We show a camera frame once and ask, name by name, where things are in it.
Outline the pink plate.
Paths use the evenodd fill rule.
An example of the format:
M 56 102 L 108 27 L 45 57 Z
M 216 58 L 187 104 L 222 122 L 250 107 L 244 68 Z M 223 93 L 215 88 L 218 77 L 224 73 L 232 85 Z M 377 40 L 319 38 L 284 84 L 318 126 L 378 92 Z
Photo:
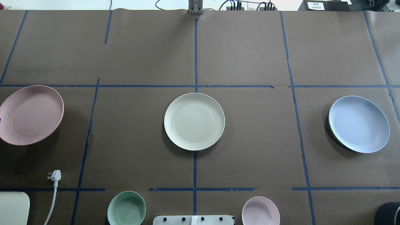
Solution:
M 23 146 L 53 134 L 64 116 L 64 101 L 53 88 L 34 85 L 10 95 L 0 108 L 0 136 L 9 144 Z

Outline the blue plate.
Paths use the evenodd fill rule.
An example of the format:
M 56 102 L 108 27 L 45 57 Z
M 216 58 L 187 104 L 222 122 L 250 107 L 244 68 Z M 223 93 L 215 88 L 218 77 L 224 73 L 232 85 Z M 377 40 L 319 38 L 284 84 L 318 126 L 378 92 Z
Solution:
M 328 123 L 335 138 L 348 149 L 375 153 L 390 138 L 390 126 L 383 111 L 359 96 L 344 96 L 329 109 Z

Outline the black box with label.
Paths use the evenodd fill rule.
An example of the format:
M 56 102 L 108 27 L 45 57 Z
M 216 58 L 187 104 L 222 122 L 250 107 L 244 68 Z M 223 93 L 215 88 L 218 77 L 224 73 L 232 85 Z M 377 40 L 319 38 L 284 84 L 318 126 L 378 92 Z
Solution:
M 349 12 L 349 4 L 342 1 L 303 0 L 298 11 Z

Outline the pink bowl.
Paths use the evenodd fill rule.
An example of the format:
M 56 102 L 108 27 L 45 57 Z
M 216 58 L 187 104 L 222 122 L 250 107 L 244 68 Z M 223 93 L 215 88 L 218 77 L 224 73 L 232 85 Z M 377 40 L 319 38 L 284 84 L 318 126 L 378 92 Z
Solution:
M 257 196 L 250 198 L 242 209 L 244 225 L 279 225 L 280 213 L 270 199 Z

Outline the cream plate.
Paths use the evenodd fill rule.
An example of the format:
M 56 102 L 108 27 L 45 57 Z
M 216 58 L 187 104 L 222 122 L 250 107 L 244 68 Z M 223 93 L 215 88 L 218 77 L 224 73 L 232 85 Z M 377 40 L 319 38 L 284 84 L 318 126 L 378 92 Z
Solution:
M 225 129 L 225 114 L 214 98 L 202 93 L 187 93 L 167 107 L 164 129 L 178 147 L 200 151 L 220 139 Z

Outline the aluminium frame post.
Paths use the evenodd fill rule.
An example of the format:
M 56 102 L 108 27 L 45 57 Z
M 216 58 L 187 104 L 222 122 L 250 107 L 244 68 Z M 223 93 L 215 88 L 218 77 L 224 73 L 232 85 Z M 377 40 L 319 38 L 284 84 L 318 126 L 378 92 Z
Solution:
M 188 1 L 188 14 L 189 15 L 202 15 L 204 13 L 203 0 L 189 0 Z

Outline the cream toaster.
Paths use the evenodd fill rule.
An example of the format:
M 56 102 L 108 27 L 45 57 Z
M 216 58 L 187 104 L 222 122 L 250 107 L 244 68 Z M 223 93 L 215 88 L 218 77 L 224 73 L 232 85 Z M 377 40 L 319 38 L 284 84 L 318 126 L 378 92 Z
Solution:
M 30 198 L 24 192 L 2 191 L 0 193 L 0 224 L 27 225 Z

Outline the green bowl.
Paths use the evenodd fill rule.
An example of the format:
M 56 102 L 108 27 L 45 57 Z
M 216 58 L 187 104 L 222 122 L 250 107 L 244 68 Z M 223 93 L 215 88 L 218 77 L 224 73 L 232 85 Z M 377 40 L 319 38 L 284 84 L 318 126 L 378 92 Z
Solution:
M 117 194 L 110 202 L 107 219 L 110 225 L 141 225 L 146 215 L 146 204 L 134 191 Z

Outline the dark blue pot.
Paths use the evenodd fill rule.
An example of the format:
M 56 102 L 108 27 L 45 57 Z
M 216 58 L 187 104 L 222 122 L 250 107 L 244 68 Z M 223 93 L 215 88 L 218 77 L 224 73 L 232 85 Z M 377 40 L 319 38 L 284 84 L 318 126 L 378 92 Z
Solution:
M 390 201 L 381 205 L 376 211 L 374 225 L 399 225 L 400 202 Z

